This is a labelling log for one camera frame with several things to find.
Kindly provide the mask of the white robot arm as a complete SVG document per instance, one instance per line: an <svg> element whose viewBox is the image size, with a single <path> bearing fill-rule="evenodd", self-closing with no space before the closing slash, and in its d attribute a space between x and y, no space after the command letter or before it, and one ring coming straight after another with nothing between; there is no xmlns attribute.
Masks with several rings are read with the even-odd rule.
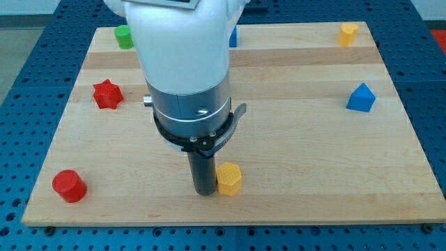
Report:
<svg viewBox="0 0 446 251"><path fill-rule="evenodd" d="M160 134L209 158L230 139L246 106L231 111L229 41L249 0L105 0L124 17Z"/></svg>

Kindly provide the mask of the blue block behind arm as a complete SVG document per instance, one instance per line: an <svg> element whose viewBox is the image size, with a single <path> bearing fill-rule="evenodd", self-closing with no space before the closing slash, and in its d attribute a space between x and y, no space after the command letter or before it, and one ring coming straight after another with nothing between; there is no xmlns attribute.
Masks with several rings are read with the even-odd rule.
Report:
<svg viewBox="0 0 446 251"><path fill-rule="evenodd" d="M238 30L237 27L235 26L229 37L229 47L234 48L237 47L237 45L238 45Z"/></svg>

